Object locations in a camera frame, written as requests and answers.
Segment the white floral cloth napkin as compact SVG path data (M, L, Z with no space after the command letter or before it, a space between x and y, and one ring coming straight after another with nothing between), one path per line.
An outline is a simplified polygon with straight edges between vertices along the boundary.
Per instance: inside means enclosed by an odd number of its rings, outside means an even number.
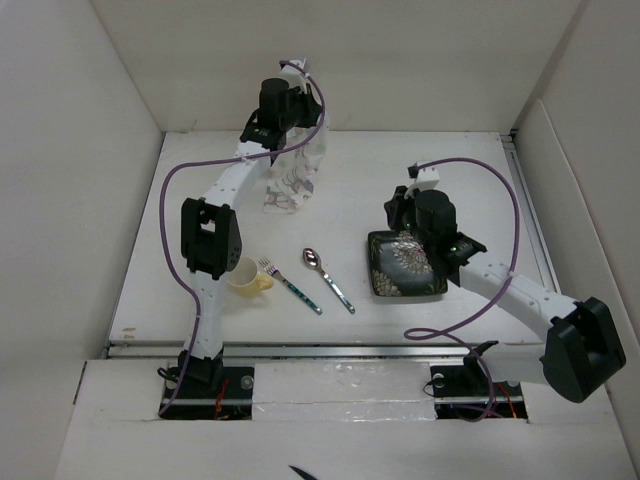
M326 116L309 143L277 157L268 172L264 213L294 214L313 196L314 176L325 157L328 135Z

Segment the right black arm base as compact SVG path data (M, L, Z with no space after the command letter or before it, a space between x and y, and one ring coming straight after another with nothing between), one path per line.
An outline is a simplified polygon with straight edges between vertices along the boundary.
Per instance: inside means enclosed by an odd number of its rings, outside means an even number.
M469 352L460 365L436 365L423 392L434 400L438 420L475 422L482 419L528 418L519 384L494 382L493 397L478 357Z

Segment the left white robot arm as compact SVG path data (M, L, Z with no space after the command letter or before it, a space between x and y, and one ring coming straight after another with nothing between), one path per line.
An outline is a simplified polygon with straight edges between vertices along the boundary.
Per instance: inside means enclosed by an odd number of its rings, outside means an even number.
M316 133L323 120L324 98L310 78L295 87L283 78L263 81L259 106L239 137L233 162L203 196L182 204L181 255L190 273L196 311L179 365L201 396L216 394L223 382L225 281L242 254L237 209L286 149L287 134L294 128Z

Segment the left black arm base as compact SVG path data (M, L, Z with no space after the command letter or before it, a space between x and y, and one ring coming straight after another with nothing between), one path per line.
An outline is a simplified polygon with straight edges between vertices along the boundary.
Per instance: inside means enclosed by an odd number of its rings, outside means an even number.
M222 353L215 358L190 357L182 351L176 365L160 367L164 381L158 415L166 420L236 421L252 418L255 369L225 366Z

